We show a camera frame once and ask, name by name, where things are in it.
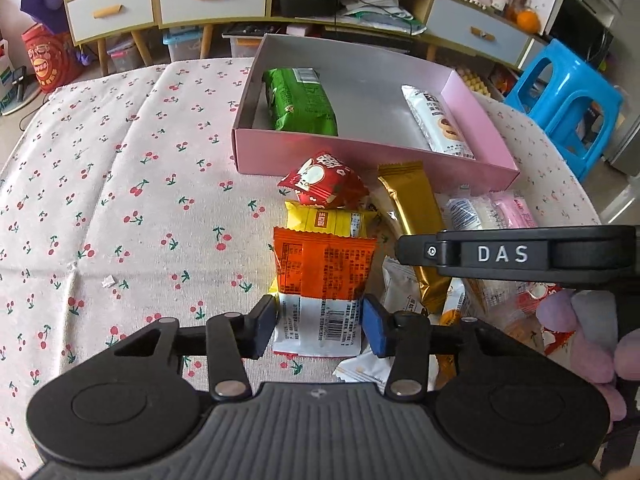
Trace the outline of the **gold snack bar packet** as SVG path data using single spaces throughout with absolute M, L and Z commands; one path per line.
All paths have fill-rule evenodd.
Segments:
M 396 221 L 396 236 L 433 235 L 445 229 L 439 204 L 422 162 L 402 162 L 378 166 L 378 182 L 390 198 Z M 428 314 L 441 314 L 450 278 L 435 268 L 414 266 L 420 290 L 420 303 Z

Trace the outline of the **red paper bag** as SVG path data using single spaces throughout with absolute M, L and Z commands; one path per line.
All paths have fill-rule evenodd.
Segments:
M 54 34 L 36 23 L 22 33 L 22 39 L 42 92 L 70 84 L 84 70 L 69 32 Z

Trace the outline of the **red round snack packet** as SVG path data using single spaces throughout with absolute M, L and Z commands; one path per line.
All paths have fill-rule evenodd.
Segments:
M 302 205 L 324 209 L 356 209 L 369 195 L 358 174 L 326 151 L 308 158 L 278 187 L 293 191 Z

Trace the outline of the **white drawer tv cabinet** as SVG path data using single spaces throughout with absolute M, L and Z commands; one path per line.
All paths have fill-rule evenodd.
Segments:
M 440 48 L 478 55 L 522 68 L 537 35 L 522 32 L 515 14 L 529 9 L 508 0 L 499 13 L 489 4 L 465 0 L 63 0 L 75 46 L 96 44 L 106 65 L 108 40 L 128 36 L 144 65 L 152 56 L 144 31 L 194 26 L 203 31 L 205 56 L 217 25 L 235 22 L 282 22 L 326 25 L 392 36 L 416 37 L 426 43 L 433 61 Z

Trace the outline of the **cherry print table cloth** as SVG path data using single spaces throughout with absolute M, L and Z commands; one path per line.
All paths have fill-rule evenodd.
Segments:
M 1 171 L 1 465 L 41 464 L 50 380 L 163 316 L 245 312 L 274 277 L 291 193 L 235 169 L 250 61 L 178 62 L 56 90 Z

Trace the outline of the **lower orange fruit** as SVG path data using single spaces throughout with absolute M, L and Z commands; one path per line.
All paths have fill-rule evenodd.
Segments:
M 540 19 L 532 9 L 522 9 L 516 12 L 515 24 L 519 30 L 529 35 L 537 35 L 541 30 Z

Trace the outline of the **yellow snack packet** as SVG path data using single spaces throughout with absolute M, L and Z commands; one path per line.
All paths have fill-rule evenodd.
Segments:
M 376 213 L 368 210 L 322 209 L 285 202 L 286 227 L 300 232 L 367 237 Z

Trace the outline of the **purple plush toy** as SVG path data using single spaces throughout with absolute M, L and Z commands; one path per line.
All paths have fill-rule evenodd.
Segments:
M 638 382 L 639 332 L 618 334 L 612 292 L 560 290 L 541 301 L 536 318 L 545 330 L 572 336 L 570 369 L 602 393 L 612 424 L 626 418 L 627 404 L 614 382 Z

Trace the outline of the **pink candy bag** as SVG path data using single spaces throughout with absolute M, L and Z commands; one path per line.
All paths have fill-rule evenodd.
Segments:
M 492 203 L 507 229 L 535 229 L 537 222 L 523 196 L 512 191 L 491 193 Z

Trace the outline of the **white pastry packet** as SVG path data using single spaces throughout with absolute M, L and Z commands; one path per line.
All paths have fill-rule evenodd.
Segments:
M 396 259 L 386 257 L 382 263 L 384 292 L 382 305 L 387 311 L 423 312 L 420 287 L 410 266 L 403 266 Z

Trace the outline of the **yellow egg tray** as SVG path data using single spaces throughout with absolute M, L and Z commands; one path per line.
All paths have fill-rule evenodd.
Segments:
M 471 91 L 479 93 L 482 96 L 491 96 L 487 84 L 485 84 L 484 79 L 480 75 L 477 75 L 477 73 L 466 67 L 458 67 L 457 73 Z

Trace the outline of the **green snack packet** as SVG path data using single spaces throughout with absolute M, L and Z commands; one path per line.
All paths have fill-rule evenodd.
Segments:
M 272 68 L 262 82 L 273 130 L 338 136 L 333 107 L 313 68 Z

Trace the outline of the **white cookie snack packet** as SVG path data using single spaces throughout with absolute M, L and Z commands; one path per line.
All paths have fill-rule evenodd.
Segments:
M 460 128 L 436 94 L 408 84 L 401 92 L 432 152 L 474 159 Z

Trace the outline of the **silver refrigerator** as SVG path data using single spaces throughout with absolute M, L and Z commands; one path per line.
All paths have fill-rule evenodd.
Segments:
M 640 170 L 639 107 L 631 107 L 613 132 L 604 152 L 605 160 L 617 171 L 635 177 Z

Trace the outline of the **pink cardboard box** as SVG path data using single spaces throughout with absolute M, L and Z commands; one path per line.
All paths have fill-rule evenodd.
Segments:
M 272 68 L 312 68 L 333 107 L 336 136 L 271 127 L 262 74 Z M 434 153 L 401 93 L 413 86 L 433 93 L 461 130 L 470 159 Z M 494 123 L 454 70 L 363 44 L 267 35 L 248 74 L 232 128 L 241 174 L 283 177 L 321 151 L 365 174 L 394 162 L 422 162 L 434 191 L 503 191 L 520 174 Z

